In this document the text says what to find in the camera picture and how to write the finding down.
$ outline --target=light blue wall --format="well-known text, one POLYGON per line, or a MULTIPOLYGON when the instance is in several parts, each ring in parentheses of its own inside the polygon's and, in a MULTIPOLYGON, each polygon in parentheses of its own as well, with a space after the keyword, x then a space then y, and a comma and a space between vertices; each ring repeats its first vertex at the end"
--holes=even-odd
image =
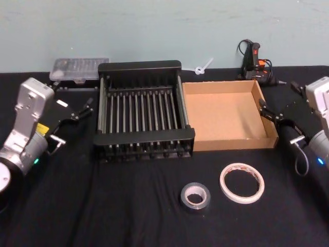
POLYGON ((237 67, 237 43, 274 66, 328 65, 328 0, 0 0, 0 72, 49 71, 59 57, 178 59, 237 67))

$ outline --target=white zip tie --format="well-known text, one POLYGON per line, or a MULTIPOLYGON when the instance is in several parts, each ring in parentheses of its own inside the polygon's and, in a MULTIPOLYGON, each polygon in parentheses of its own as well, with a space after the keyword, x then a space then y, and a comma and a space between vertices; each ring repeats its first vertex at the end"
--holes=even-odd
POLYGON ((193 71, 195 72, 197 75, 203 75, 205 73, 205 69, 212 63, 212 61, 214 61, 214 58, 211 58, 208 63, 206 63, 205 66, 203 67, 196 67, 196 68, 182 68, 182 70, 188 70, 188 71, 193 71))

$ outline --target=dish rack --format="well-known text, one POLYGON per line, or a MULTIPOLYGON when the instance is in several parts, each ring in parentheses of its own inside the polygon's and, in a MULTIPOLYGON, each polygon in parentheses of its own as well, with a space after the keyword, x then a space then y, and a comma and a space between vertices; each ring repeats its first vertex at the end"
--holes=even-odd
POLYGON ((101 160, 187 157, 188 122, 179 61, 102 63, 96 152, 101 160))

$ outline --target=black tablecloth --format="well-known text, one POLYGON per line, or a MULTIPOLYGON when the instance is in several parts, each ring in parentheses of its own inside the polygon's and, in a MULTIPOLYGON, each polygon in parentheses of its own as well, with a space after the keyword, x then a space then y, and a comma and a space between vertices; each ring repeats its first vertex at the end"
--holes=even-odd
MULTIPOLYGON (((237 73, 183 72, 182 80, 234 80, 237 73)), ((274 73, 306 84, 329 70, 278 67, 274 73)), ((31 76, 48 81, 48 73, 0 75, 1 143, 12 128, 19 84, 31 76)), ((276 110, 298 97, 289 86, 263 93, 276 110)), ((58 92, 57 97, 78 110, 89 97, 97 99, 97 92, 58 92)), ((64 128, 66 147, 42 157, 31 170, 16 204, 0 215, 2 246, 329 246, 329 171, 311 159, 309 175, 298 177, 285 144, 289 133, 280 133, 273 150, 101 165, 92 153, 96 118, 64 128), (218 185, 220 171, 235 162, 255 167, 265 180, 265 192, 254 204, 230 201, 218 185), (203 215, 190 214, 179 203, 190 182, 206 185, 211 193, 203 215)), ((248 187, 244 178, 237 176, 233 184, 248 187)))

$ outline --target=open cardboard tray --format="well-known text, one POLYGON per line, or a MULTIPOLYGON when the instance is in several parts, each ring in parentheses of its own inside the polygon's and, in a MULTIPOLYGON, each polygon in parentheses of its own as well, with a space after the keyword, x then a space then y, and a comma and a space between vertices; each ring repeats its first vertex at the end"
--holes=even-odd
POLYGON ((259 115, 264 96, 256 81, 186 82, 183 91, 194 151, 275 147, 275 126, 259 115))

